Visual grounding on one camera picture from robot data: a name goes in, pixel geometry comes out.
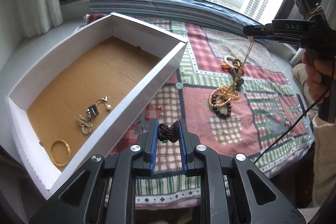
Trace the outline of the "person's right hand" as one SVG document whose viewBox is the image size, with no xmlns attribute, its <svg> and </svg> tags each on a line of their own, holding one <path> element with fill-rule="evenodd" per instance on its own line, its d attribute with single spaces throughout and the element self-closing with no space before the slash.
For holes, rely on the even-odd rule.
<svg viewBox="0 0 336 224">
<path fill-rule="evenodd" d="M 331 76 L 332 62 L 315 59 L 312 65 L 306 52 L 303 54 L 302 62 L 306 73 L 303 84 L 304 94 L 307 103 L 312 105 L 327 89 L 327 86 L 322 83 L 322 76 Z"/>
</svg>

